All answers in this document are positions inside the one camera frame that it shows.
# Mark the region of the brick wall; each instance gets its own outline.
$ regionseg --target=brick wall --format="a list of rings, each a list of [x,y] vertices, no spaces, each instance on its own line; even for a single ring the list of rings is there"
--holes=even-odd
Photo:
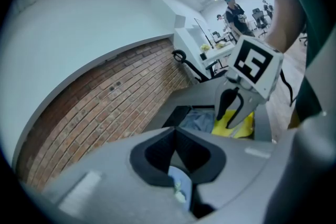
[[[29,132],[18,177],[41,190],[102,144],[141,133],[172,91],[191,84],[172,50],[168,39],[145,44],[70,84]]]

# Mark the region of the man wearing cap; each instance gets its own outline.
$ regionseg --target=man wearing cap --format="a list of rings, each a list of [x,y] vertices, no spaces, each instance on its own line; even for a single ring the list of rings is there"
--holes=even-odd
[[[241,35],[254,37],[255,35],[248,29],[247,24],[245,23],[246,16],[244,10],[236,4],[235,0],[224,1],[227,3],[225,16],[231,30],[234,31],[238,37]]]

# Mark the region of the light blue object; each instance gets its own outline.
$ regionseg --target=light blue object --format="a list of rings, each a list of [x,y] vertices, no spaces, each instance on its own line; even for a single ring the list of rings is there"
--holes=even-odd
[[[175,197],[186,211],[189,211],[192,194],[192,181],[182,170],[169,166],[168,175],[173,178]]]
[[[211,133],[214,124],[215,112],[213,110],[191,110],[179,124],[179,127]]]

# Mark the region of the yellow cloth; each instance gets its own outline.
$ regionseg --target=yellow cloth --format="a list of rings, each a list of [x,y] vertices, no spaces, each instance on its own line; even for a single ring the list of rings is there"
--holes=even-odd
[[[227,110],[221,120],[215,120],[215,126],[212,130],[212,134],[233,138],[250,136],[254,130],[254,112],[252,112],[248,117],[244,119],[244,121],[239,123],[236,127],[232,129],[227,129],[227,122],[231,119],[235,112],[236,110]]]

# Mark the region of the blue gray fabric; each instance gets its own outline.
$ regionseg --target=blue gray fabric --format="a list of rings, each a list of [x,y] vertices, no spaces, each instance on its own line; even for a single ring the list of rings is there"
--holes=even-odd
[[[212,110],[190,110],[179,127],[191,128],[211,133],[215,124],[215,111]]]

